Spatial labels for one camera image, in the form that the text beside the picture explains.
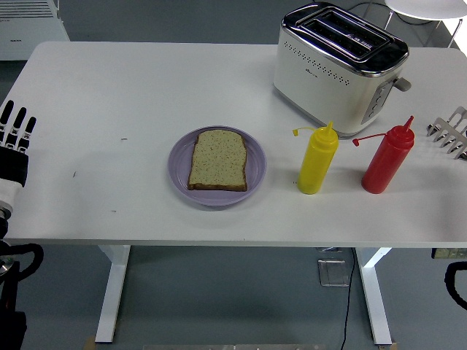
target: black cable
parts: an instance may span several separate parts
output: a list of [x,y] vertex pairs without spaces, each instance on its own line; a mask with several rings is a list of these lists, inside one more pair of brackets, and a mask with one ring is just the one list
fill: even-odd
[[352,249],[352,256],[353,256],[353,263],[352,263],[352,272],[350,273],[350,280],[349,280],[349,292],[347,294],[347,311],[345,313],[345,323],[344,323],[344,340],[342,341],[341,350],[344,348],[345,341],[347,340],[347,322],[349,321],[349,309],[350,309],[350,288],[352,288],[352,277],[353,271],[355,270],[355,249]]
[[[369,3],[370,3],[370,1],[361,2],[359,4],[356,4],[356,5],[352,6],[352,7],[350,7],[347,11],[352,11],[356,7],[359,7],[361,5],[368,5]],[[386,9],[389,9],[389,7],[387,5],[379,4],[377,2],[374,2],[372,5],[378,5],[378,6],[381,6],[381,7],[385,7]],[[404,22],[405,24],[409,24],[410,26],[424,26],[426,24],[429,24],[429,23],[433,22],[432,20],[429,20],[429,21],[422,22],[422,23],[410,23],[410,22],[407,22],[406,20],[404,20],[396,11],[394,13],[397,15],[397,17],[399,17],[399,19],[402,22]]]
[[467,271],[467,261],[453,262],[446,269],[444,283],[451,298],[461,307],[467,310],[467,301],[462,299],[458,291],[455,289],[455,274],[458,271]]
[[[37,271],[44,259],[44,250],[38,244],[29,243],[20,246],[8,246],[4,241],[0,241],[0,255],[18,255],[33,253],[34,257],[24,270],[18,273],[18,281],[22,281]],[[6,274],[0,276],[0,284],[3,282]]]

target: yellow squeeze bottle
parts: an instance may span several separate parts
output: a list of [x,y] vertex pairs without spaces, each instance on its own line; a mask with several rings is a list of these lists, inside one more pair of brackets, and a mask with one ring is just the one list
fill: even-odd
[[[299,128],[293,130],[293,135],[297,136],[300,129],[314,130],[313,128]],[[338,146],[339,138],[333,130],[333,122],[314,131],[309,138],[298,175],[297,187],[301,192],[312,195],[320,190]]]

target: toaster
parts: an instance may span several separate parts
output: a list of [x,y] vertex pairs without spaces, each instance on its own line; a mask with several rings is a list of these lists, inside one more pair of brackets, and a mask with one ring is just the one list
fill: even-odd
[[277,46],[274,86],[339,136],[371,124],[400,77],[409,48],[399,38],[338,6],[315,2],[287,14]]

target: bottle cap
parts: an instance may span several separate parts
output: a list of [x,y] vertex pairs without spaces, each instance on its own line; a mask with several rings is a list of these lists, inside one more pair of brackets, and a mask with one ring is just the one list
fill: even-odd
[[317,129],[312,137],[314,145],[321,149],[335,149],[339,145],[339,137],[333,129],[333,122]]
[[414,146],[415,134],[410,129],[414,116],[405,125],[397,125],[387,132],[387,140],[397,148],[410,149]]

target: table leg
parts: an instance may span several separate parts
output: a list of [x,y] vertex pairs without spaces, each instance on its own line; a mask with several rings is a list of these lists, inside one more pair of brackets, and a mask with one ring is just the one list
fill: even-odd
[[110,268],[101,318],[97,327],[96,343],[111,343],[113,340],[130,247],[118,245],[99,246],[101,251],[112,262],[112,267]]
[[358,265],[365,292],[366,305],[376,345],[390,345],[393,343],[387,325],[385,306],[379,289],[376,263],[384,257],[391,248],[357,248]]

